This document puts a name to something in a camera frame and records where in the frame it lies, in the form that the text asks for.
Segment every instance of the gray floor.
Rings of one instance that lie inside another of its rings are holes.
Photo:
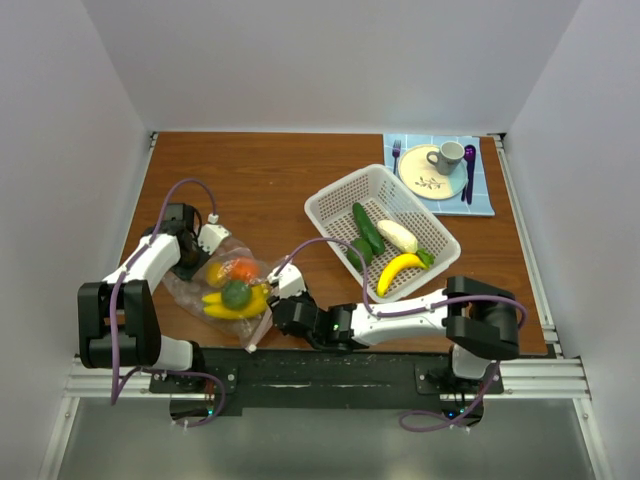
[[[570,401],[494,400],[469,434],[405,432],[397,413],[253,409],[185,435],[166,400],[85,399],[59,478],[594,478]]]

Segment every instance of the purple spoon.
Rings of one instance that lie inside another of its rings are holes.
[[[473,171],[476,167],[476,147],[467,145],[464,147],[464,159],[467,161],[467,184],[462,189],[460,200],[466,200],[469,205],[473,198]]]

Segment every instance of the yellow banana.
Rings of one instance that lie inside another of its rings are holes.
[[[384,294],[387,293],[387,290],[389,290],[389,287],[391,286],[391,282],[393,282],[393,279],[396,278],[398,273],[405,268],[414,267],[422,268],[424,270],[429,268],[415,253],[403,253],[391,260],[389,265],[384,267],[384,270],[380,274],[380,279],[378,280],[378,296],[384,297]]]
[[[210,317],[221,318],[223,320],[242,320],[260,315],[267,309],[267,297],[269,288],[266,285],[256,285],[251,287],[251,300],[242,310],[231,310],[222,303],[222,293],[210,293],[202,297],[205,303],[204,313]]]

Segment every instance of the green fruit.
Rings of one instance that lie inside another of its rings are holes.
[[[371,245],[363,238],[356,238],[351,245],[356,248],[364,257],[364,262],[367,265],[371,265],[371,260],[373,260],[373,251],[371,250]],[[362,271],[362,263],[360,262],[360,257],[356,255],[356,253],[348,249],[347,250],[347,260],[351,262],[351,265],[355,267],[359,272]]]
[[[367,212],[364,211],[364,207],[359,203],[353,204],[353,219],[356,222],[356,227],[358,227],[358,231],[360,232],[360,236],[364,238],[369,245],[371,245],[371,250],[376,255],[381,255],[384,253],[384,241],[380,236],[380,232],[373,225],[373,222],[367,215]]]
[[[229,310],[242,310],[251,301],[251,287],[242,280],[231,280],[222,287],[221,297]]]

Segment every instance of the brown tabletop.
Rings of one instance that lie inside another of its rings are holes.
[[[480,142],[491,202],[496,216],[440,220],[460,242],[462,255],[442,275],[414,292],[424,295],[444,286],[446,277],[466,275],[505,288],[529,309],[520,334],[522,353],[547,352],[511,205],[492,138]],[[304,202],[323,187],[372,163],[382,163],[382,135],[161,133],[138,200],[124,254],[154,225],[160,205],[175,182],[198,177],[214,191],[220,223],[249,246],[255,257],[275,262],[298,244],[318,236],[304,213]],[[186,185],[172,199],[211,211],[206,194]],[[315,245],[296,257],[296,265],[320,307],[359,302],[361,287],[327,245]],[[237,346],[225,335],[176,305],[163,285],[153,295],[164,335],[195,340],[203,346]],[[395,340],[378,350],[443,352],[440,337]],[[300,339],[272,330],[261,347],[307,348]]]

